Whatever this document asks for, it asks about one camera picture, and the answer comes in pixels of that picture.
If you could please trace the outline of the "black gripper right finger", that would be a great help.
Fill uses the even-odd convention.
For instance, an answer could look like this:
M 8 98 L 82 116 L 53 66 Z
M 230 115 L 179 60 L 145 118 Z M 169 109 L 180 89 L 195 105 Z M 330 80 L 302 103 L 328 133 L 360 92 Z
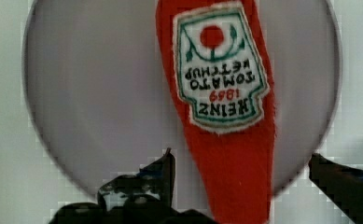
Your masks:
M 355 224 L 363 224 L 363 170 L 341 165 L 314 153 L 309 178 Z

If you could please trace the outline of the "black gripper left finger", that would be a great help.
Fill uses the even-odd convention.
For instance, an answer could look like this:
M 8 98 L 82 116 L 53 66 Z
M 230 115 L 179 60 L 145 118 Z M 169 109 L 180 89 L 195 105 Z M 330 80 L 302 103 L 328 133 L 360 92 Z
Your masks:
M 170 206 L 175 186 L 175 157 L 168 147 L 166 152 L 149 165 L 131 175 L 119 175 L 101 186 L 97 202 L 106 211 L 122 207 L 129 199 L 150 196 Z

